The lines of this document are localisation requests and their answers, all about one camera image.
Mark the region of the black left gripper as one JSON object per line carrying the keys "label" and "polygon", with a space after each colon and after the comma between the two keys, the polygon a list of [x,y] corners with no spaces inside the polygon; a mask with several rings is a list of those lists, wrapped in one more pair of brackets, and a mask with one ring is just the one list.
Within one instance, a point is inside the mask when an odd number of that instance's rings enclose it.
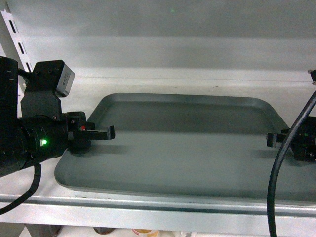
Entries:
{"label": "black left gripper", "polygon": [[94,130],[95,123],[86,120],[85,112],[63,113],[67,122],[68,151],[71,153],[87,153],[91,147],[91,140],[115,139],[115,127],[106,130]]}

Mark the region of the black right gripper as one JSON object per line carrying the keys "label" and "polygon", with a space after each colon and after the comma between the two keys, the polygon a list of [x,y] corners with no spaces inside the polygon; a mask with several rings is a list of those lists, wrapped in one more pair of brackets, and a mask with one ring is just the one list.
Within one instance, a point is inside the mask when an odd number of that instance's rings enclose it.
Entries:
{"label": "black right gripper", "polygon": [[[275,148],[277,143],[283,143],[287,134],[268,133],[267,147]],[[291,149],[294,159],[304,162],[316,161],[316,118],[308,116],[300,125],[295,135]]]}

